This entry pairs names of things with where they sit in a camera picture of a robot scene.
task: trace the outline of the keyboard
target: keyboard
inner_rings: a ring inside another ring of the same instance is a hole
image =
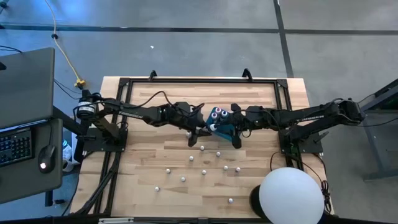
[[[33,157],[30,128],[0,133],[0,167]]]

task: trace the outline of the wooden table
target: wooden table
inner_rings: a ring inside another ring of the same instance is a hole
[[[104,77],[103,97],[116,97],[119,78]],[[287,81],[293,110],[309,107],[303,79],[288,78]],[[187,101],[192,105],[203,102],[205,119],[213,107],[229,110],[231,103],[237,103],[242,109],[249,105],[276,107],[274,87],[268,84],[135,83],[132,90],[130,103],[135,105],[160,90],[167,93],[171,102]],[[158,95],[147,106],[164,103],[164,97]],[[270,172],[271,155],[280,151],[275,131],[253,131],[250,138],[242,138],[241,149],[234,149],[230,142],[218,136],[199,138],[196,145],[188,147],[184,130],[174,126],[155,128],[132,118],[127,121],[129,135],[119,166],[113,217],[258,218],[250,208],[249,194]],[[221,152],[220,157],[216,157],[217,151]],[[71,212],[81,208],[97,187],[103,157],[104,153],[95,152],[83,161]],[[326,179],[318,158],[311,154],[302,157],[304,163]],[[272,167],[284,166],[284,157],[276,154]],[[308,170],[308,174],[320,184],[312,171]],[[104,191],[102,207],[107,194],[108,188]]]

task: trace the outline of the white cable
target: white cable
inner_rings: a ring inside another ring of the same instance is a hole
[[[54,21],[54,31],[53,31],[53,34],[56,35],[56,34],[57,34],[57,23],[55,22],[55,14],[54,14],[54,11],[52,10],[52,8],[51,8],[49,2],[47,2],[47,0],[44,0],[44,1],[45,1],[45,3],[47,4],[47,6],[49,7],[49,9],[51,10],[52,19],[53,19],[53,21]],[[57,40],[56,40],[55,37],[53,38],[53,40],[54,40],[54,42],[55,42],[55,45],[57,45],[58,49],[60,49],[60,51],[62,52],[63,56],[65,56],[65,59],[67,60],[69,66],[72,68],[72,70],[73,70],[73,72],[75,73],[75,76],[76,76],[76,78],[77,78],[77,81],[79,82],[79,81],[80,81],[80,78],[79,78],[79,76],[77,75],[77,72],[76,72],[75,68],[73,67],[72,63],[70,63],[68,56],[67,56],[66,53],[62,50],[62,48],[58,45],[58,42],[57,42]]]

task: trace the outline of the large white sphere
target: large white sphere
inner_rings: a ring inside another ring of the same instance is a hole
[[[316,224],[324,202],[318,184],[305,172],[284,167],[269,173],[260,186],[260,204],[273,224]]]

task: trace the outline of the concrete floor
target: concrete floor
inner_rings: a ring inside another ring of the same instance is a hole
[[[277,29],[272,0],[71,0],[50,1],[57,22],[68,26],[215,27]],[[279,0],[286,29],[397,30],[395,0]],[[9,0],[0,24],[51,26],[44,1]],[[55,47],[51,31],[0,30],[0,45],[22,51]],[[98,91],[106,75],[286,77],[279,34],[181,32],[60,32],[78,73]],[[336,97],[361,100],[397,78],[398,35],[287,35],[294,77],[305,79],[311,105]],[[55,78],[72,86],[72,71],[56,50]],[[58,88],[55,106],[76,105]],[[323,140],[331,196],[337,215],[398,222],[398,178],[364,182],[376,162],[363,128],[337,126]],[[69,176],[56,194],[72,195]],[[44,209],[43,195],[0,205],[0,220],[60,215]]]

